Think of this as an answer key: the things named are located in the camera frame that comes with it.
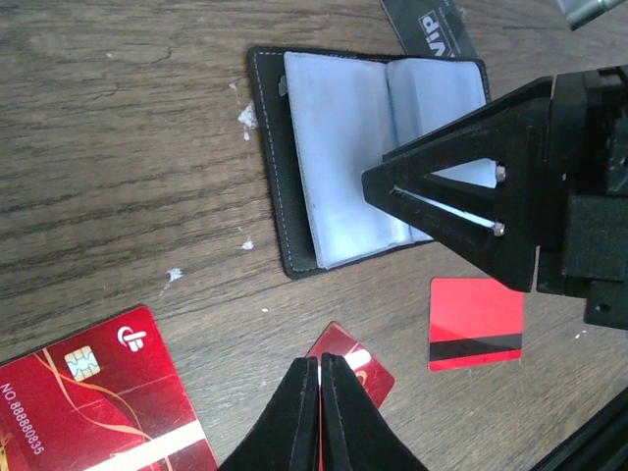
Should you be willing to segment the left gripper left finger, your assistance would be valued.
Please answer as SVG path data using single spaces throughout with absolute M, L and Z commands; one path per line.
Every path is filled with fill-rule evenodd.
M 319 465 L 318 362 L 292 361 L 245 438 L 222 470 L 316 470 Z

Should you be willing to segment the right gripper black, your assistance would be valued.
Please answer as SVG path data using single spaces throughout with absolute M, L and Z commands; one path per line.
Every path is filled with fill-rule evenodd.
M 537 290 L 585 299 L 589 325 L 627 327 L 627 69 L 537 78 L 387 153 L 366 201 L 508 288 L 532 290 L 526 192 L 428 176 L 487 158 L 544 197 Z

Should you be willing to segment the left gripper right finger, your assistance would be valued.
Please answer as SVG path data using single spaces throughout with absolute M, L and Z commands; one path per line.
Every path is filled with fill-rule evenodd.
M 424 470 L 396 436 L 342 356 L 321 364 L 321 450 L 325 470 Z

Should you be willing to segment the red VIP card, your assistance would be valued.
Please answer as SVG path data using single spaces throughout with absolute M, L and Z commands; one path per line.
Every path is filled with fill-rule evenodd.
M 322 355 L 331 353 L 342 356 L 349 368 L 353 370 L 360 384 L 378 408 L 390 392 L 394 377 L 364 346 L 352 337 L 339 323 L 331 323 L 317 339 L 308 355 L 318 362 L 318 379 L 320 386 L 320 430 L 319 430 L 319 468 L 323 468 L 321 450 L 322 432 L 322 395 L 321 395 L 321 364 Z

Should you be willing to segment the red magnetic stripe card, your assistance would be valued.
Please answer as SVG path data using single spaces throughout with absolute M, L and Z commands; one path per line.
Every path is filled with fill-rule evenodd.
M 524 294 L 494 279 L 432 279 L 429 313 L 432 372 L 522 357 Z

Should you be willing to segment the black leather card holder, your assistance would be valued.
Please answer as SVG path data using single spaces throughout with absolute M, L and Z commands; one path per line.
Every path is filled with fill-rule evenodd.
M 486 105 L 481 60 L 257 45 L 247 65 L 290 278 L 430 241 L 368 204 L 361 177 L 386 153 Z

